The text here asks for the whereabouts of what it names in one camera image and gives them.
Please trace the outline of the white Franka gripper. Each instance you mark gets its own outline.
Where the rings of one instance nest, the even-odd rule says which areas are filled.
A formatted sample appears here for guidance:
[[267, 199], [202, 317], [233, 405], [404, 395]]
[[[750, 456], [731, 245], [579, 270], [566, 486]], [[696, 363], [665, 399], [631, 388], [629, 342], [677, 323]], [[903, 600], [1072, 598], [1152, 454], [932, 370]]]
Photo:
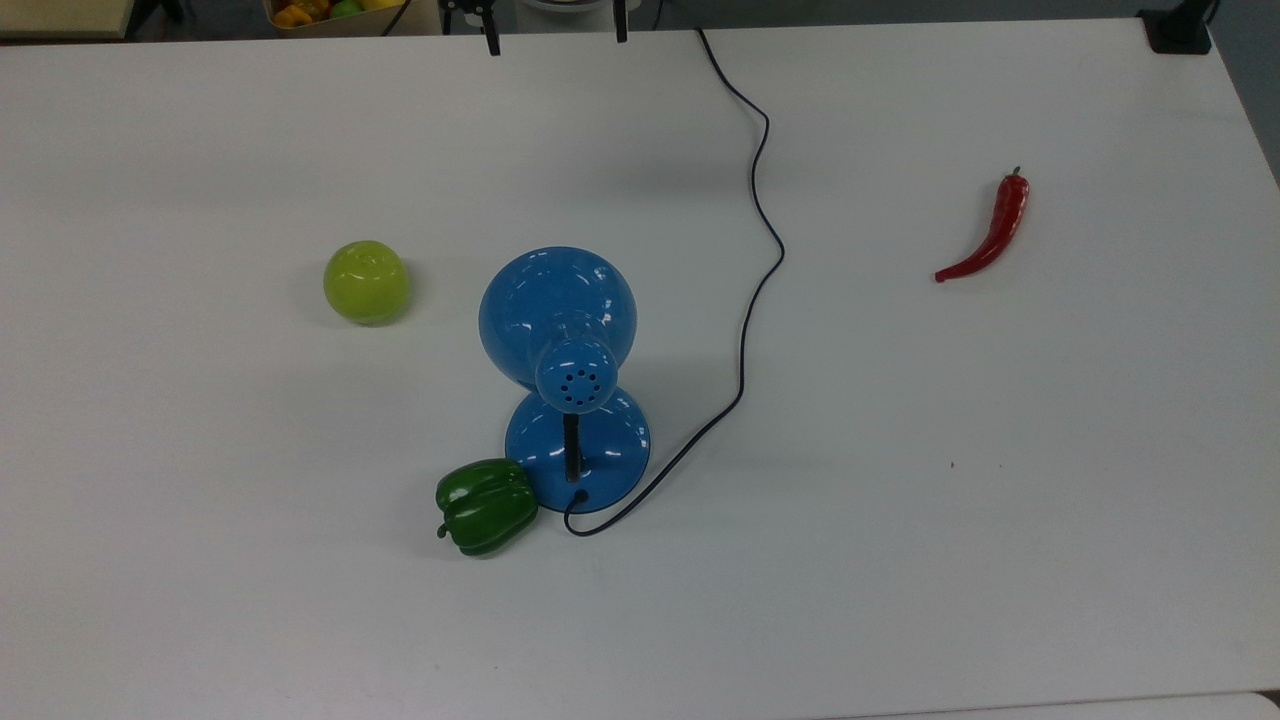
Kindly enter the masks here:
[[[463, 12], [480, 13], [483, 10], [483, 32], [486, 47], [492, 56], [500, 55], [500, 36], [493, 15], [493, 8], [499, 1], [442, 1], [442, 13]], [[585, 13], [612, 9], [614, 19], [614, 36], [618, 44], [628, 40], [628, 8], [626, 0], [613, 1], [515, 1], [516, 6], [526, 6], [535, 12], [544, 13]]]

